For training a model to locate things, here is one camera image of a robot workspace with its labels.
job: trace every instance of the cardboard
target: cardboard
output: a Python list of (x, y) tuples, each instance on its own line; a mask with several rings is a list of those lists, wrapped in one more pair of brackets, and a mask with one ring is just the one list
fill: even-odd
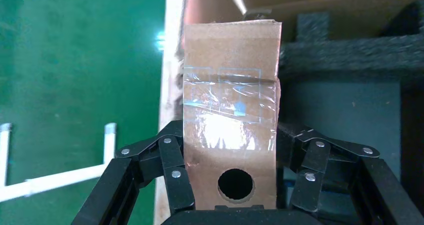
[[(273, 20), (185, 28), (184, 161), (197, 210), (276, 207), (280, 37), (281, 23)], [(219, 188), (230, 169), (253, 180), (243, 199)]]

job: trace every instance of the circular hole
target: circular hole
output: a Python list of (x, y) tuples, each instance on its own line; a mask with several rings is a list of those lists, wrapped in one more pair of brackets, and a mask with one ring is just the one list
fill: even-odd
[(243, 199), (247, 198), (253, 189), (252, 177), (240, 169), (227, 170), (218, 179), (219, 193), (230, 202), (245, 202)]

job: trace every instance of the silver bolt head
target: silver bolt head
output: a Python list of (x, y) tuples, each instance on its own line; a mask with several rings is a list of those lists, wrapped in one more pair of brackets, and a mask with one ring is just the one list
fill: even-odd
[(325, 144), (322, 141), (316, 141), (315, 144), (320, 148), (325, 146)]
[(172, 177), (175, 178), (175, 179), (181, 177), (181, 172), (177, 171), (177, 170), (172, 171)]
[(364, 147), (362, 150), (367, 154), (373, 154), (373, 150), (371, 150), (371, 148)]
[(305, 178), (308, 181), (314, 182), (315, 181), (315, 175), (313, 173), (307, 172), (305, 173)]

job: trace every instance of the white pipe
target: white pipe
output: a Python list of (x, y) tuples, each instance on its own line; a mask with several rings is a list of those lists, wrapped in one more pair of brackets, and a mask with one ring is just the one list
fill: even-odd
[(103, 148), (103, 164), (108, 165), (115, 157), (117, 138), (117, 124), (108, 123), (104, 126), (104, 148)]
[(0, 203), (98, 178), (103, 174), (107, 166), (107, 164), (102, 164), (49, 176), (27, 179), (22, 183), (0, 187)]
[(0, 125), (0, 188), (5, 187), (7, 181), (11, 130), (11, 123), (4, 123)]

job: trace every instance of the green wall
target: green wall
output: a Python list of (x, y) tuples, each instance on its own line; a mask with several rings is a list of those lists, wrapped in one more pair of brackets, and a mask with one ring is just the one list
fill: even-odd
[[(0, 123), (13, 123), (8, 185), (103, 162), (156, 134), (165, 0), (0, 0)], [(0, 224), (70, 224), (96, 179), (0, 203)], [(129, 224), (151, 224), (154, 185)]]

